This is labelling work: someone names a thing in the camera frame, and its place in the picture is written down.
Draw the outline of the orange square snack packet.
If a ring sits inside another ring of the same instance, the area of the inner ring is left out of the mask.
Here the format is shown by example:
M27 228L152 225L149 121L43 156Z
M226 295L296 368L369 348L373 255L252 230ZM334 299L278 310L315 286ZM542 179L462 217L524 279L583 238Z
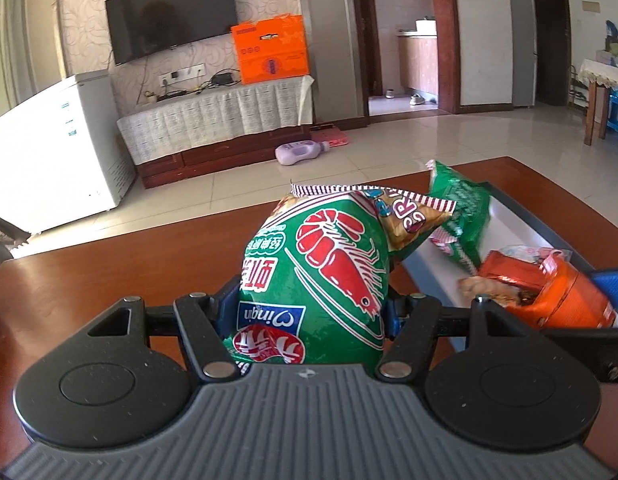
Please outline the orange square snack packet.
M502 308L536 330L615 327L616 311L607 297L558 255L537 266L490 252L477 276L522 289L521 306Z

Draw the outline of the tan crinkled snack packet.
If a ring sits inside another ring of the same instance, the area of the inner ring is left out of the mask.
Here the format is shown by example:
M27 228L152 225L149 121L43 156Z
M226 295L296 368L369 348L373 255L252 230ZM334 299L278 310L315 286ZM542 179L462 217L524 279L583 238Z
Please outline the tan crinkled snack packet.
M462 278L458 281L458 290L467 300L486 297L501 307L519 307L524 299L522 289L482 276Z

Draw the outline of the green shrimp cracker bag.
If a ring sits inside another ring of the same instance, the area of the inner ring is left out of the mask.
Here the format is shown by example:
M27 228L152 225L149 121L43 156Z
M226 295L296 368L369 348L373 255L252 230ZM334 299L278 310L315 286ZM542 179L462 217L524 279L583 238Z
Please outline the green shrimp cracker bag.
M393 264L457 204L377 185L292 185L247 243L237 305L221 333L254 364L360 364L384 353Z

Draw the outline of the dark blue cardboard box tray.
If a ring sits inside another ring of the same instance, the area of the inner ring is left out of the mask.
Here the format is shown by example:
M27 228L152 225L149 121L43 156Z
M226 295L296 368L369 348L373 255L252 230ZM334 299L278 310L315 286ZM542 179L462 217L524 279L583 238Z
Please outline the dark blue cardboard box tray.
M576 249L512 197L488 182L482 186L491 194L491 219L482 237L481 255L508 245L554 247L571 250L570 262L588 277L596 271ZM426 242L417 248L403 261L403 267L424 294L438 298L446 307L469 308L469 300L458 290L458 280L466 274L433 244ZM449 338L455 349L466 343L465 337Z

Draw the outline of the white red small packet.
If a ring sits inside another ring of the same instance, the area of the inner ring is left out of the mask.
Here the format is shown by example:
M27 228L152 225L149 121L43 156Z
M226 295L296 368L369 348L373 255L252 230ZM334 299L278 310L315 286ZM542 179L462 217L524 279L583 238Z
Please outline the white red small packet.
M527 263L540 264L551 255L558 255L565 261L569 261L572 251L554 247L537 247L528 245L508 245L499 249L499 253Z

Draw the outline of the purple detergent bottle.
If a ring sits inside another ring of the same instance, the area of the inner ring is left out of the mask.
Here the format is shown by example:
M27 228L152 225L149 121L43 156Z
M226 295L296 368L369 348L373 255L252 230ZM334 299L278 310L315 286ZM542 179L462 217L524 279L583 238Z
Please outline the purple detergent bottle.
M330 149L330 143L326 141L302 140L279 145L274 150L274 156L282 166L294 166L305 160L316 159Z

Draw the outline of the tv cabinet with lace cloth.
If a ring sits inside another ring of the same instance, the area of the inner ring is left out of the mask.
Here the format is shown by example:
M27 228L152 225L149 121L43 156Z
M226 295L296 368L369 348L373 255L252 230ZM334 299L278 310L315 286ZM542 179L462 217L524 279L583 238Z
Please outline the tv cabinet with lace cloth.
M117 126L145 188L266 162L308 140L309 75L204 90L144 107Z

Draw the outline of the red floor mat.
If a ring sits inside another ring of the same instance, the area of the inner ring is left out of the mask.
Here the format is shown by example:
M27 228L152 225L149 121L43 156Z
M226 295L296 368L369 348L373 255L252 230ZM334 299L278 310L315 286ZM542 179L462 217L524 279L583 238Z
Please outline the red floor mat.
M312 141L326 143L330 148L341 148L349 143L347 134L334 124L315 125L309 132Z

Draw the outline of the dining table with lace cloth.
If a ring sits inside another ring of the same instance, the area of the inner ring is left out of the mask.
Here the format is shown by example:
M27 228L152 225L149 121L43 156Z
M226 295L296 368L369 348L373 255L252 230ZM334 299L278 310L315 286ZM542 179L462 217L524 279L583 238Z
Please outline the dining table with lace cloth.
M591 146L594 132L597 132L600 139L606 138L609 97L612 90L618 91L618 66L586 58L580 66L577 77L589 89L583 142Z

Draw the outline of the white chest freezer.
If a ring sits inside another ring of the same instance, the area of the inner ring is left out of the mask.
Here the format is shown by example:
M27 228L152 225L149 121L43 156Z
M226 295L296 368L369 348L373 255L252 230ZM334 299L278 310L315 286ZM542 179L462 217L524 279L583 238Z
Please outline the white chest freezer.
M136 168L105 70L70 76L0 117L0 217L41 233L116 208Z

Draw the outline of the black router box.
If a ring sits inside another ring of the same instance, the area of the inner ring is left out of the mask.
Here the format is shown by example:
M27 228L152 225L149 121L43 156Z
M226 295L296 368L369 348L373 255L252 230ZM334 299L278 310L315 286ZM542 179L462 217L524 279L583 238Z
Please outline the black router box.
M217 73L213 75L209 81L210 87L224 87L230 86L230 84L234 84L234 78L231 72Z

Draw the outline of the kitchen wooden cabinet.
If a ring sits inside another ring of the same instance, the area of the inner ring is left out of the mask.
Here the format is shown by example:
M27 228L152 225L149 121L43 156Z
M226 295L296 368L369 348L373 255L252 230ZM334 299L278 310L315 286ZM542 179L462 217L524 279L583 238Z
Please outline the kitchen wooden cabinet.
M424 99L438 98L438 42L434 20L415 22L414 30L398 32L400 84Z

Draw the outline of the orange cardboard gift box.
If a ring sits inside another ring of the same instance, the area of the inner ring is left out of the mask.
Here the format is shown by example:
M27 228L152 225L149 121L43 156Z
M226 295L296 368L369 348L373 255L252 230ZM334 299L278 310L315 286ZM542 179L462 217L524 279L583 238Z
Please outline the orange cardboard gift box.
M282 14L231 27L243 84L306 76L310 73L303 17Z

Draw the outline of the white wall power strip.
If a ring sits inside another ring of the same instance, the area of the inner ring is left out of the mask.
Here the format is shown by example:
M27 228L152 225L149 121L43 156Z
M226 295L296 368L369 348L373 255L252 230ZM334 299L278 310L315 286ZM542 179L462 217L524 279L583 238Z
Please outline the white wall power strip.
M180 68L180 70L172 70L158 76L158 84L164 87L167 86L182 86L187 81L194 81L195 84L200 84L204 81L207 75L207 67L205 63L196 64Z

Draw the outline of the wall mounted black television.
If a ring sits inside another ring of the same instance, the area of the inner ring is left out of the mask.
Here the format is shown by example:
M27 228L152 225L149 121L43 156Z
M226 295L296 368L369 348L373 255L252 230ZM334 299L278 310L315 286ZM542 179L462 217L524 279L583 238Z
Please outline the wall mounted black television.
M117 65L227 35L239 23L235 0L106 0Z

